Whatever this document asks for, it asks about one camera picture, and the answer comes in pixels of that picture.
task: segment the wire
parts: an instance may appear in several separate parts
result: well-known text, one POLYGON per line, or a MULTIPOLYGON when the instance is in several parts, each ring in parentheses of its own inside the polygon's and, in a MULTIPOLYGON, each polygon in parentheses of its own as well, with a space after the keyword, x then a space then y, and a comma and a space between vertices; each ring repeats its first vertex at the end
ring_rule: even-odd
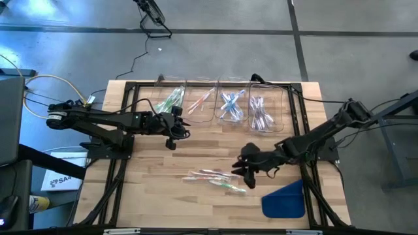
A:
POLYGON ((380 106, 382 106, 382 105, 384 105, 384 104, 387 104, 387 103, 389 103, 389 102, 393 102, 393 101, 399 101, 400 99, 393 99, 393 100, 389 100, 389 101, 385 101, 385 102, 383 102, 383 103, 380 103, 380 104, 378 104, 378 105, 376 105, 374 108, 372 108, 370 111, 373 111, 373 110, 375 110, 376 108, 379 108, 380 106))
POLYGON ((73 216, 74 209, 75 209, 75 207, 76 207, 76 203, 77 203, 77 198, 80 196, 80 192, 81 192, 81 188, 82 188, 82 186, 83 186, 83 183, 84 183, 84 180, 81 182, 80 187, 79 187, 79 188, 78 188, 78 190, 77 190, 76 196, 75 196, 75 198, 74 198, 74 203, 72 204, 72 207, 71 207, 70 215, 68 216, 67 222, 65 223, 65 226, 66 226, 66 227, 69 225, 69 223, 70 223, 70 221, 71 221, 71 218, 72 218, 72 216, 73 216))
POLYGON ((118 112, 124 111, 124 110, 126 110, 126 109, 128 109, 128 108, 132 107, 132 105, 134 105, 134 104, 136 104, 136 103, 138 103, 138 102, 140 102, 140 101, 147 101, 147 102, 148 102, 148 104, 150 104, 150 108, 151 108, 152 112, 153 112, 155 115, 158 115, 158 113, 155 111, 154 107, 152 106, 151 101, 150 101, 149 99, 147 99, 147 98, 139 99, 139 100, 137 100, 137 101, 135 101, 135 102, 132 102, 132 104, 130 104, 130 105, 128 105, 128 106, 126 106, 125 108, 121 108, 121 109, 116 110, 116 111, 114 111, 114 112, 106 112, 106 113, 92 113, 92 112, 87 112, 87 111, 82 111, 82 110, 52 110, 51 112, 79 112, 79 113, 82 113, 82 114, 110 115, 110 114, 117 114, 118 112))
MULTIPOLYGON (((75 91, 76 91, 76 93, 77 93, 77 95, 81 98, 81 100, 83 101, 83 103, 84 104, 86 104, 87 103, 87 101, 86 101, 86 99, 81 95, 81 93, 77 90, 77 88, 75 88, 68 80, 66 80, 66 79, 64 79, 64 78, 60 78, 60 77, 58 77, 58 76, 55 76, 55 75, 49 75, 49 74, 43 74, 43 75, 37 75, 37 76, 34 76, 34 77, 32 77, 32 78, 29 78, 29 79, 27 79, 26 80, 26 82, 25 82, 25 84, 26 85, 28 85, 30 82, 32 82, 33 80, 35 80, 35 79, 37 79, 37 78, 55 78, 55 79, 58 79, 58 80, 61 80, 61 81, 63 81, 63 82, 65 82, 65 83, 67 83, 67 84, 69 84, 75 91)), ((29 113, 31 113, 31 114, 33 114, 34 116, 36 116, 36 117, 38 117, 38 118, 42 118, 42 119, 48 119, 47 117, 44 117, 44 116, 40 116, 40 115, 38 115, 38 114, 36 114, 36 113, 34 113, 28 106, 27 106, 27 104, 26 104, 26 100, 24 99, 24 107, 26 108, 26 110, 29 112, 29 113)))
POLYGON ((41 102, 39 102, 39 101, 34 101, 34 100, 31 100, 31 99, 26 98, 26 97, 24 97, 24 99, 27 99, 27 100, 32 101, 32 102, 35 102, 35 103, 37 103, 37 104, 41 104, 41 105, 43 105, 43 106, 47 106, 47 107, 49 107, 49 105, 44 104, 44 103, 41 103, 41 102))
POLYGON ((299 96, 302 99, 307 100, 307 101, 323 102, 323 103, 334 103, 334 104, 344 104, 344 103, 346 103, 346 101, 322 101, 322 100, 309 99, 309 98, 304 97, 303 95, 299 95, 296 92, 296 89, 292 85, 290 85, 290 86, 293 88, 293 90, 291 90, 291 92, 293 94, 295 94, 295 95, 297 95, 297 96, 299 96))
POLYGON ((266 175, 267 175, 267 177, 269 177, 270 179, 274 179, 275 177, 276 177, 276 173, 277 173, 277 171, 279 171, 280 170, 280 168, 278 168, 278 167, 276 167, 276 170, 274 171, 274 173, 273 173, 273 177, 272 176, 270 176, 270 174, 268 174, 268 172, 266 172, 266 175))
POLYGON ((9 59, 7 59, 4 55, 2 55, 2 54, 0 54, 0 56, 1 57, 3 57, 5 60, 7 60, 11 65, 13 65, 13 67, 18 71, 18 73, 19 73, 19 75, 20 75, 20 77, 24 77, 23 75, 22 75, 22 72, 20 72, 20 69, 11 61, 11 60, 9 60, 9 59))
POLYGON ((100 90, 94 91, 94 92, 92 92, 92 93, 90 94, 90 96, 92 96, 92 95, 94 95, 94 94, 96 94, 96 93, 98 93, 98 92, 102 92, 102 91, 106 91, 106 89, 100 89, 100 90))
MULTIPOLYGON (((379 126, 379 127, 373 127, 373 128, 361 130, 361 131, 358 131, 358 133, 362 133, 362 132, 365 132, 365 131, 371 131, 371 130, 379 129, 379 128, 382 128, 382 127, 391 127, 391 126, 395 126, 395 125, 418 125, 418 123, 417 124, 415 124, 415 123, 394 123, 394 124, 383 125, 383 126, 379 126)), ((347 138, 348 136, 352 136, 354 134, 357 134, 357 133, 348 134, 348 135, 344 136, 342 139, 347 138)))
POLYGON ((28 92, 28 93, 30 93, 30 94, 37 95, 37 96, 39 96, 39 97, 44 97, 44 98, 47 98, 47 99, 50 99, 50 100, 53 100, 53 101, 65 102, 65 101, 61 101, 61 100, 59 100, 59 99, 54 99, 54 98, 51 98, 51 97, 47 97, 47 96, 45 96, 45 95, 39 95, 39 94, 36 94, 36 93, 34 93, 34 92, 32 92, 32 91, 28 91, 28 90, 26 90, 26 92, 28 92))
MULTIPOLYGON (((376 108, 379 108, 380 106, 382 106, 382 105, 384 105, 384 104, 387 104, 387 103, 389 103, 389 102, 393 102, 393 101, 399 101, 399 99, 392 99, 392 100, 389 100, 389 101, 385 101, 385 102, 382 102, 382 103, 380 103, 380 104, 378 104, 378 105, 376 105, 375 107, 373 107, 370 111, 371 112, 373 112, 373 110, 375 110, 376 108)), ((359 135, 359 133, 360 133, 360 129, 359 130, 357 130, 357 132, 355 133, 355 136, 350 140, 350 142, 348 142, 346 145, 344 145, 344 146, 340 146, 340 147, 337 147, 337 148, 339 148, 339 149, 343 149, 343 148, 346 148, 346 147, 348 147, 350 144, 352 144, 353 142, 354 142, 354 140, 356 139, 356 137, 357 137, 357 135, 359 135)))
POLYGON ((54 151, 54 150, 59 150, 59 149, 69 149, 69 148, 82 148, 84 149, 82 146, 67 146, 67 147, 58 147, 58 148, 52 148, 52 149, 47 149, 42 151, 43 153, 49 152, 49 151, 54 151))
MULTIPOLYGON (((24 77, 23 75, 22 75, 22 72, 20 71, 20 69, 11 61, 11 60, 9 60, 9 59, 7 59, 4 55, 2 55, 2 54, 0 54, 0 56, 2 57, 2 58, 4 58, 4 59, 6 59, 11 65, 13 65, 13 67, 18 71, 18 73, 19 73, 19 75, 20 75, 20 77, 24 77)), ((58 77, 58 76, 54 76, 54 75, 48 75, 48 74, 45 74, 45 75, 37 75, 37 76, 34 76, 34 77, 32 77, 32 78, 28 78, 27 80, 26 80, 26 82, 25 82, 25 85, 27 85, 28 83, 30 83, 31 81, 33 81, 34 79, 37 79, 37 78, 42 78, 42 77, 51 77, 51 78, 56 78, 56 79, 58 79, 58 80, 61 80, 61 81, 63 81, 63 82, 66 82, 67 84, 69 84, 75 91, 76 91, 76 93, 78 94, 78 96, 80 96, 80 98, 83 100, 83 103, 84 104, 86 104, 87 103, 87 101, 85 100, 85 98, 81 95, 81 93, 68 81, 68 80, 66 80, 66 79, 64 79, 64 78, 60 78, 60 77, 58 77)), ((26 104, 26 95, 27 95, 27 93, 24 95, 24 101, 23 101, 23 103, 24 103, 24 107, 26 108, 26 110, 29 112, 29 113, 31 113, 31 114, 33 114, 34 116, 36 116, 36 117, 38 117, 38 118, 42 118, 42 119, 48 119, 47 117, 44 117, 44 116, 40 116, 40 115, 38 115, 38 114, 36 114, 36 113, 34 113, 28 106, 27 106, 27 104, 26 104)))
MULTIPOLYGON (((144 17, 142 17, 141 10, 140 10, 139 6, 138 6, 138 9, 139 9, 139 14, 141 15, 141 21, 142 21, 142 20, 144 19, 144 17)), ((117 76, 115 77, 115 80, 117 80, 120 76, 123 76, 123 75, 126 75, 126 74, 130 74, 131 72, 133 72, 133 67, 135 66, 135 61, 136 61, 137 59, 141 58, 142 56, 144 56, 144 55, 148 54, 148 49, 147 49, 147 42, 148 42, 148 39, 150 39, 150 37, 147 35, 147 38, 146 38, 146 40, 145 40, 145 52, 144 52, 142 55, 138 55, 138 56, 136 56, 136 57, 133 59, 133 61, 132 61, 132 66, 131 66, 131 70, 130 70, 130 71, 128 71, 128 72, 124 72, 124 73, 121 73, 121 74, 117 75, 117 76)))
POLYGON ((28 85, 30 82, 32 82, 33 80, 37 79, 37 78, 55 78, 58 80, 61 80, 67 84, 69 84, 71 86, 71 88, 77 93, 77 95, 81 98, 81 100, 83 101, 84 104, 87 103, 87 100, 83 97, 83 95, 79 92, 79 90, 77 90, 77 88, 75 88, 68 80, 64 79, 64 78, 60 78, 58 76, 55 75, 49 75, 49 74, 42 74, 42 75, 36 75, 32 78, 28 78, 26 80, 26 85, 28 85))
POLYGON ((342 176, 342 172, 340 170, 340 167, 338 167, 338 165, 333 161, 328 161, 328 162, 331 163, 332 165, 334 165, 335 169, 337 169, 338 173, 340 173, 342 189, 345 190, 346 188, 344 187, 344 177, 342 176))

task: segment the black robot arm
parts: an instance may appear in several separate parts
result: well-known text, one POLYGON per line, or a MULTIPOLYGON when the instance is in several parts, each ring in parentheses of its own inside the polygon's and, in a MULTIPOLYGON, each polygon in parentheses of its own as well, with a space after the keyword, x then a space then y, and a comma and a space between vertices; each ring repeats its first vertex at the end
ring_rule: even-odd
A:
POLYGON ((365 126, 370 122, 371 115, 361 102, 349 99, 331 119, 304 135, 292 136, 278 142, 273 151, 261 151, 255 144, 248 143, 241 149, 238 161, 233 164, 237 169, 232 173, 243 176, 247 186, 253 189, 255 173, 269 172, 273 168, 277 172, 283 164, 295 165, 301 161, 314 160, 316 152, 328 138, 346 127, 365 126))
POLYGON ((130 158, 134 134, 167 136, 166 147, 176 149, 174 140, 190 136, 181 114, 182 109, 177 106, 173 106, 171 113, 117 113, 75 106, 67 101, 49 106, 46 124, 52 129, 74 129, 92 136, 92 142, 81 143, 89 149, 89 158, 126 159, 130 158), (117 128, 108 130, 97 124, 117 128))

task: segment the plastic container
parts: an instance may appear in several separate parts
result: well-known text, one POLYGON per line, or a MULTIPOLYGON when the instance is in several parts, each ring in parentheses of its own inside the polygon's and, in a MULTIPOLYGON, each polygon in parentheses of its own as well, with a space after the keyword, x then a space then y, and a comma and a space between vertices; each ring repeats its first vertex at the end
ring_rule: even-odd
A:
POLYGON ((182 118, 191 125, 210 125, 215 112, 217 80, 198 77, 186 82, 182 118))
POLYGON ((174 105, 182 107, 185 93, 186 80, 184 78, 160 75, 155 82, 151 96, 155 111, 169 113, 174 105))
POLYGON ((283 130, 283 89, 274 85, 251 84, 249 89, 249 119, 251 130, 259 134, 283 130))
POLYGON ((219 79, 215 117, 220 123, 243 124, 248 120, 249 80, 237 77, 219 79))

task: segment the concrete floor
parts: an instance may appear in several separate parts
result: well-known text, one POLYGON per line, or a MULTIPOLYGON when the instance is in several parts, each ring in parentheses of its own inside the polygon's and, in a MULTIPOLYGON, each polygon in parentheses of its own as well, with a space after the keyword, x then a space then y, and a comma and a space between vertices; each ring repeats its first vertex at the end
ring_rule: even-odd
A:
MULTIPOLYGON (((149 54, 137 60, 134 73, 121 79, 155 79, 160 73, 216 79, 222 75, 248 77, 256 72, 267 80, 319 82, 324 99, 343 101, 353 97, 369 108, 418 87, 418 63, 408 58, 412 50, 418 49, 418 2, 414 0, 294 0, 301 35, 306 35, 304 31, 337 31, 333 37, 320 33, 301 36, 302 51, 295 46, 298 37, 289 33, 295 29, 290 20, 291 1, 156 1, 173 29, 243 31, 188 31, 175 34, 171 40, 149 40, 149 54), (370 32, 382 34, 370 37, 370 32), (301 77, 301 60, 306 64, 307 77, 301 77)), ((129 70, 132 58, 144 52, 146 36, 43 33, 40 31, 47 29, 38 26, 58 26, 60 31, 91 27, 89 30, 94 32, 94 27, 137 29, 139 21, 132 1, 11 0, 0 15, 0 54, 11 58, 19 68, 67 78, 88 96, 129 70), (23 30, 19 27, 14 28, 17 31, 5 31, 6 26, 26 26, 34 31, 19 31, 23 30)), ((155 27, 150 22, 147 26, 155 27)), ((10 65, 0 60, 0 67, 10 65)), ((31 88, 61 100, 77 98, 67 86, 53 79, 33 82, 31 88)), ((31 107, 40 114, 46 113, 43 106, 31 107)), ((331 117, 339 107, 327 104, 325 108, 331 117)), ((345 130, 337 139, 352 131, 345 130)), ((72 130, 51 130, 44 120, 23 112, 23 144, 44 150, 76 146, 87 140, 87 136, 72 130)), ((359 228, 418 233, 418 187, 388 193, 381 190, 382 183, 395 179, 380 132, 360 134, 339 154, 352 223, 359 228)), ((42 170, 35 169, 34 180, 42 180, 42 174, 42 170)), ((67 205, 36 214, 35 227, 63 226, 70 208, 67 205)))

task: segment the wooden table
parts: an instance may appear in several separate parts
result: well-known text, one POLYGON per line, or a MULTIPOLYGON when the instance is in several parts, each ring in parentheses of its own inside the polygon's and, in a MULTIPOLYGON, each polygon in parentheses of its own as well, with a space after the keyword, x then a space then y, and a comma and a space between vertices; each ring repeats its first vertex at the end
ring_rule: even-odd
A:
MULTIPOLYGON (((120 109, 125 83, 109 81, 103 110, 120 109)), ((303 82, 302 88, 305 97, 321 99, 317 82, 303 82)), ((262 150, 272 150, 276 142, 293 136, 288 96, 284 93, 280 103, 281 97, 278 94, 280 92, 263 94, 266 99, 275 100, 274 105, 279 107, 274 114, 275 119, 282 116, 282 130, 270 136, 251 132, 247 123, 241 126, 219 125, 218 118, 204 125, 190 127, 191 137, 177 141, 175 151, 165 147, 167 137, 136 136, 133 156, 128 161, 123 184, 118 227, 308 228, 306 214, 300 219, 270 219, 261 210, 262 196, 300 179, 298 166, 282 166, 273 180, 265 174, 258 174, 255 189, 248 189, 242 180, 234 181, 235 185, 247 189, 246 196, 234 195, 205 183, 181 181, 190 170, 231 171, 231 165, 247 142, 255 143, 262 150)), ((165 95, 160 96, 158 91, 150 87, 142 87, 140 90, 140 98, 159 99, 165 95)), ((185 96, 184 106, 187 107, 198 98, 199 95, 185 96)), ((322 103, 305 101, 305 104, 311 129, 327 120, 322 103)), ((146 102, 138 105, 137 111, 141 110, 149 110, 146 102)), ((300 110, 297 113, 301 120, 300 110)), ((75 223, 83 220, 102 196, 108 165, 108 160, 99 160, 88 168, 75 223)), ((319 162, 317 167, 324 197, 341 219, 350 224, 340 175, 330 163, 319 162)), ((110 201, 107 219, 111 214, 113 198, 110 201)), ((313 208, 315 218, 319 221, 315 199, 313 208)))

